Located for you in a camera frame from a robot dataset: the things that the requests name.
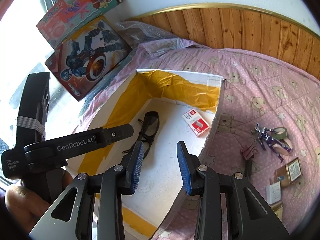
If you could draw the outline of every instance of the bed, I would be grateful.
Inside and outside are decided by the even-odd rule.
[[[87,129],[104,102],[137,68],[222,75],[227,80],[222,115],[204,164],[223,174],[243,172],[240,149],[253,143],[250,130],[255,122],[271,128],[287,127],[293,152],[283,156],[284,163],[299,157],[303,170],[301,179],[282,190],[282,222],[292,232],[320,189],[319,36],[272,12],[225,4],[166,8],[130,20],[161,28],[167,31],[162,39],[170,39],[151,39],[136,46],[130,60],[90,100],[76,131]],[[150,27],[149,31],[161,36],[157,28]],[[270,150],[258,151],[252,164],[252,184],[266,198],[269,178],[283,164]],[[223,196],[221,200],[223,239],[226,239]],[[150,233],[147,237],[192,239],[197,210],[198,198],[188,197],[174,218],[168,218],[155,235]],[[150,232],[155,231],[153,225],[145,226],[150,227]]]

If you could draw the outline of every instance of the human hand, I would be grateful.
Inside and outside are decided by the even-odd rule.
[[[62,187],[66,188],[71,181],[72,176],[66,171],[62,178]],[[28,234],[36,225],[39,218],[50,207],[50,204],[44,201],[38,194],[23,187],[21,180],[8,187],[5,193],[5,205],[11,215]]]

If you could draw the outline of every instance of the green tape roll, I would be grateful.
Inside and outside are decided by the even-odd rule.
[[[288,136],[288,130],[285,127],[277,127],[274,128],[274,130],[276,131],[276,134],[271,133],[271,136],[277,140],[281,140]]]

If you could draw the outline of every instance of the ribbed blue pad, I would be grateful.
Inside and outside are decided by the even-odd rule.
[[[144,145],[143,143],[141,143],[139,148],[139,155],[138,155],[136,164],[132,172],[132,177],[131,177],[131,180],[132,180],[131,185],[133,187],[133,193],[138,188],[138,182],[139,182],[139,177],[140,177],[141,167],[143,162],[143,155],[144,155]]]
[[[180,167],[180,173],[182,177],[183,187],[188,195],[191,194],[191,179],[190,179],[190,171],[184,157],[183,150],[180,144],[177,144],[177,157]]]

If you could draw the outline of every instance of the white elastic band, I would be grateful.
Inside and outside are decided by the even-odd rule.
[[[37,119],[18,115],[17,126],[33,129],[44,135],[44,125],[40,124]]]

